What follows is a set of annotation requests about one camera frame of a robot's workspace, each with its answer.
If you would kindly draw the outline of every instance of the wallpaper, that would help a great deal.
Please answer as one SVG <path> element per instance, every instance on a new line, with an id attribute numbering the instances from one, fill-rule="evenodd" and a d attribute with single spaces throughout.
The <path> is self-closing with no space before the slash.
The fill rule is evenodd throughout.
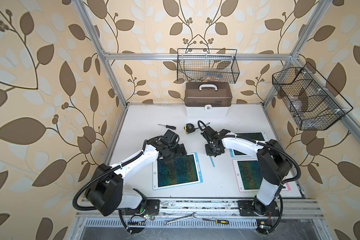
<path id="1" fill-rule="evenodd" d="M 0 1 L 0 239 L 68 235 L 121 110 L 72 4 Z"/>
<path id="2" fill-rule="evenodd" d="M 105 51 L 290 53 L 315 0 L 84 0 Z"/>
<path id="3" fill-rule="evenodd" d="M 184 103 L 187 81 L 177 79 L 174 61 L 110 61 L 125 99 L 130 103 Z M 260 103 L 272 86 L 280 61 L 238 61 L 240 75 L 230 84 L 232 103 Z"/>
<path id="4" fill-rule="evenodd" d="M 301 53 L 353 106 L 360 122 L 360 0 L 334 0 Z M 339 121 L 326 131 L 298 131 L 280 96 L 267 108 L 283 146 L 300 165 L 338 240 L 360 240 L 360 144 Z"/>

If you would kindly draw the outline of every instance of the box handle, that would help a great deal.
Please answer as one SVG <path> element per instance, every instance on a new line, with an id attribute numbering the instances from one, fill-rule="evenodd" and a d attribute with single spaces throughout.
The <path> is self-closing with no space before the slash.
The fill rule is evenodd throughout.
<path id="1" fill-rule="evenodd" d="M 201 84 L 199 86 L 199 91 L 201 91 L 202 88 L 215 88 L 215 91 L 217 91 L 217 86 L 215 84 Z"/>

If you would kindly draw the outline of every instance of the white table surface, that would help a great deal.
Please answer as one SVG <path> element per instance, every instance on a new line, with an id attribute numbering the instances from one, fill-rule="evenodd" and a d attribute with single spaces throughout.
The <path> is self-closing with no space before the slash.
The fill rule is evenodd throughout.
<path id="1" fill-rule="evenodd" d="M 205 153 L 206 140 L 200 130 L 186 134 L 184 126 L 197 121 L 211 122 L 215 131 L 227 129 L 231 132 L 265 131 L 268 139 L 276 139 L 271 126 L 259 104 L 235 104 L 227 116 L 221 118 L 188 118 L 184 105 L 131 105 L 129 106 L 123 127 L 117 141 L 111 164 L 131 156 L 142 148 L 145 139 L 164 135 L 168 128 L 158 124 L 176 126 L 173 130 L 180 137 L 179 143 L 185 145 L 188 153 L 197 152 L 203 182 L 167 189 L 153 190 L 152 163 L 145 166 L 124 185 L 125 189 L 139 189 L 147 197 L 204 197 L 204 198 L 240 198 L 254 197 L 256 192 L 240 192 L 233 168 L 229 149 L 225 153 L 210 157 Z M 291 191 L 282 191 L 282 197 L 301 197 L 295 182 L 289 183 Z"/>

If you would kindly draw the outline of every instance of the tablet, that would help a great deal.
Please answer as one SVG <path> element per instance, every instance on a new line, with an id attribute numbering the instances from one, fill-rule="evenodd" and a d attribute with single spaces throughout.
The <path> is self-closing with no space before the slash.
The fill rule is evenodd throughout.
<path id="1" fill-rule="evenodd" d="M 260 189 L 263 176 L 260 172 L 259 162 L 251 159 L 233 159 L 233 168 L 239 192 L 254 192 Z M 290 191 L 288 183 L 284 184 L 282 191 Z"/>
<path id="2" fill-rule="evenodd" d="M 203 182 L 197 153 L 188 153 L 169 163 L 163 159 L 153 163 L 153 189 L 179 187 Z"/>
<path id="3" fill-rule="evenodd" d="M 260 132 L 235 132 L 235 134 L 243 137 L 249 137 L 254 140 L 258 141 L 266 141 L 268 142 L 269 139 L 264 131 Z M 244 154 L 242 152 L 236 151 L 236 150 L 229 150 L 231 153 L 231 157 L 240 157 L 240 158 L 251 158 L 251 156 L 248 156 L 247 154 Z"/>

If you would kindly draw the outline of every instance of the wire basket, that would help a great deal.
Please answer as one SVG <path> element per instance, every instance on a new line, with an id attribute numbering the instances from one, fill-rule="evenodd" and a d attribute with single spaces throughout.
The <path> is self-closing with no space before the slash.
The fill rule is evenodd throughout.
<path id="1" fill-rule="evenodd" d="M 327 130 L 341 117 L 349 113 L 353 107 L 329 83 L 324 76 L 326 86 L 335 91 L 349 107 L 342 108 L 329 95 L 328 88 L 322 88 L 312 76 L 310 65 L 302 68 L 287 68 L 272 75 L 272 84 L 278 92 L 278 97 L 283 99 L 293 119 L 300 130 Z"/>
<path id="2" fill-rule="evenodd" d="M 177 50 L 177 79 L 192 82 L 236 83 L 240 71 L 235 49 L 210 49 L 216 53 L 203 53 L 205 49 Z"/>

